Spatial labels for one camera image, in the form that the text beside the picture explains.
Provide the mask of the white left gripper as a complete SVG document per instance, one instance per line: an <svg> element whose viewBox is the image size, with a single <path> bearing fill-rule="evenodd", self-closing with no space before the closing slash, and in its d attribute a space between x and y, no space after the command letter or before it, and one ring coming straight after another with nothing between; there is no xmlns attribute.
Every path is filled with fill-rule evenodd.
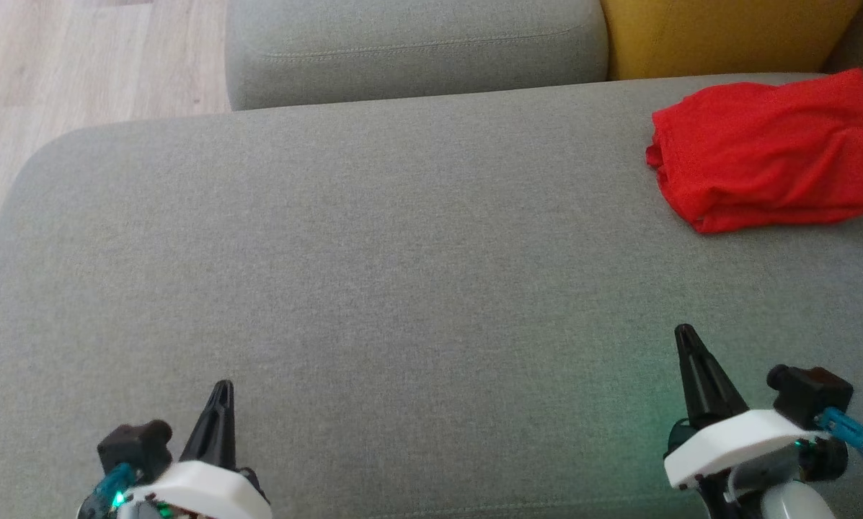
<svg viewBox="0 0 863 519"><path fill-rule="evenodd" d="M180 462L154 483L122 493L115 518L272 518L253 481L227 470L237 469L235 410L233 381L216 382Z"/></svg>

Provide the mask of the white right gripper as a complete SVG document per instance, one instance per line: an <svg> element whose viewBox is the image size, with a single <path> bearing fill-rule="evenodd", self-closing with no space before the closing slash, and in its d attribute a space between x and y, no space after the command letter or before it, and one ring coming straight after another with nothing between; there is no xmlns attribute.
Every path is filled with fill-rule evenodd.
<svg viewBox="0 0 863 519"><path fill-rule="evenodd" d="M828 433L804 430L772 409L749 411L695 328L681 324L674 335L687 420L668 436L669 486L698 489L702 479L722 476L731 489L750 492L797 479L800 448Z"/></svg>

